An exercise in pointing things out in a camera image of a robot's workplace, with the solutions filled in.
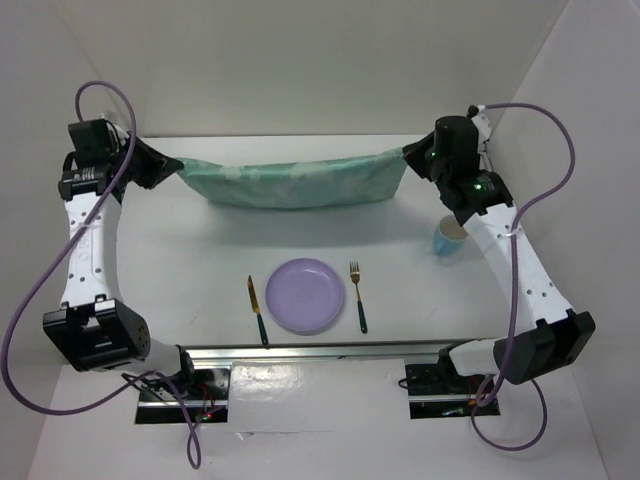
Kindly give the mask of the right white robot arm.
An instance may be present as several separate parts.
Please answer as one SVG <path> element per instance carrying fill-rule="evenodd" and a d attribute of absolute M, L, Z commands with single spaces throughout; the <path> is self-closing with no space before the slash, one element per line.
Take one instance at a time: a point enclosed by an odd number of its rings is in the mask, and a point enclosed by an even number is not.
<path fill-rule="evenodd" d="M 504 338 L 469 340 L 440 354 L 436 379 L 460 391 L 474 375 L 499 375 L 514 385 L 571 365 L 595 331 L 555 287 L 520 225 L 502 178 L 481 166 L 490 135 L 478 114 L 439 118 L 432 133 L 403 149 L 408 166 L 434 183 L 442 203 L 480 248 L 511 304 Z"/>

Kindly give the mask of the purple plate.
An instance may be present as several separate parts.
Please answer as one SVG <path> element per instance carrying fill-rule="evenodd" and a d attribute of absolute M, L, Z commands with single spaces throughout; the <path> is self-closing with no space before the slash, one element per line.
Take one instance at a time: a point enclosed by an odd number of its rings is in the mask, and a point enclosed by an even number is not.
<path fill-rule="evenodd" d="M 313 258 L 283 263 L 265 287 L 273 320 L 283 329 L 304 336 L 329 329 L 340 315 L 344 296 L 344 284 L 336 271 Z"/>

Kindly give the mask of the blue mug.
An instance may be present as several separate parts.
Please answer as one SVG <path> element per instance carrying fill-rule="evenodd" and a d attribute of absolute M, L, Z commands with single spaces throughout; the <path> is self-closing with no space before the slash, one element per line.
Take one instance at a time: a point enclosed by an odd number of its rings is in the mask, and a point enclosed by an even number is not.
<path fill-rule="evenodd" d="M 447 257 L 459 251 L 468 233 L 453 215 L 443 217 L 433 234 L 432 250 L 436 256 Z"/>

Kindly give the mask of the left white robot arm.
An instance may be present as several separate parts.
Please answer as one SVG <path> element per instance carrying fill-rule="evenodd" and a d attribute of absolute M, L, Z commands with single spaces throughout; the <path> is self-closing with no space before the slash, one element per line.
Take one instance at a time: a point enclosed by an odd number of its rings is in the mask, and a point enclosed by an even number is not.
<path fill-rule="evenodd" d="M 106 119 L 68 127 L 74 149 L 58 184 L 70 237 L 64 293 L 43 330 L 79 372 L 121 370 L 163 373 L 163 389 L 176 399 L 196 390 L 197 374 L 186 349 L 151 337 L 145 319 L 126 306 L 118 284 L 117 229 L 129 183 L 153 189 L 183 169 Z"/>

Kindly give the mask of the green patterned placemat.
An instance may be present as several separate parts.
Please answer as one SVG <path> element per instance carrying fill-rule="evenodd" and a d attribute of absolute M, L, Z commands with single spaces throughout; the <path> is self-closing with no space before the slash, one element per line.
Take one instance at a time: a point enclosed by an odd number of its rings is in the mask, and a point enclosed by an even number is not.
<path fill-rule="evenodd" d="M 394 197 L 407 165 L 399 148 L 335 160 L 227 166 L 182 160 L 181 180 L 211 203 L 302 210 L 360 205 Z"/>

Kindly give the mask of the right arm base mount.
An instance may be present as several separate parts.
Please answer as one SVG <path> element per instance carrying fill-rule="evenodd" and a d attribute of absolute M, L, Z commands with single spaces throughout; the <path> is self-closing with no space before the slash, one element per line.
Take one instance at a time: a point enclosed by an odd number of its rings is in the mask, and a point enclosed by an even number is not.
<path fill-rule="evenodd" d="M 484 379 L 460 376 L 436 364 L 406 364 L 397 385 L 408 395 L 411 419 L 462 418 L 471 416 Z"/>

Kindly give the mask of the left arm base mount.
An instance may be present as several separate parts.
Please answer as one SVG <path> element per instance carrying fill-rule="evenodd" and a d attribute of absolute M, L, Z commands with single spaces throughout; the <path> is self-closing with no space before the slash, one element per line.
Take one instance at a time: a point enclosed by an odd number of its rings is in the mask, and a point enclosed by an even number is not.
<path fill-rule="evenodd" d="M 134 422 L 137 425 L 184 424 L 180 397 L 193 423 L 226 423 L 230 386 L 230 366 L 195 370 L 191 383 L 177 383 L 179 396 L 157 377 L 139 380 L 135 386 L 138 400 Z"/>

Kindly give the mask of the gold fork green handle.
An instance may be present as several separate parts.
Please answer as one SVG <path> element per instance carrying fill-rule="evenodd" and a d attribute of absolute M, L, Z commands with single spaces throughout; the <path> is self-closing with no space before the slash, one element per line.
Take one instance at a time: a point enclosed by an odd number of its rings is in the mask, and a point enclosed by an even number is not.
<path fill-rule="evenodd" d="M 357 261 L 352 261 L 349 265 L 349 275 L 350 275 L 350 280 L 354 285 L 355 288 L 355 292 L 356 292 L 356 299 L 357 299 L 357 309 L 358 309 L 358 316 L 359 316 L 359 325 L 360 325 L 360 331 L 362 334 L 367 334 L 368 333 L 368 325 L 367 325 L 367 320 L 366 320 L 366 314 L 365 314 L 365 310 L 364 310 L 364 306 L 362 303 L 362 298 L 361 298 L 361 294 L 360 294 L 360 290 L 359 290 L 359 282 L 361 279 L 361 272 L 360 272 L 360 268 L 359 268 L 359 264 Z"/>

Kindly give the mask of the gold knife green handle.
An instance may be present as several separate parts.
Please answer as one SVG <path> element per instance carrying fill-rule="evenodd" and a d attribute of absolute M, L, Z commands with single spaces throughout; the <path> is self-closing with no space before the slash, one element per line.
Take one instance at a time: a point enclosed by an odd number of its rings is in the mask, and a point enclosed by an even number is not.
<path fill-rule="evenodd" d="M 249 275 L 247 279 L 247 288 L 248 288 L 248 294 L 251 302 L 251 308 L 254 314 L 256 315 L 261 343 L 264 347 L 267 347 L 269 345 L 268 334 L 267 334 L 264 320 L 261 314 L 258 298 L 255 291 L 254 282 L 251 275 Z"/>

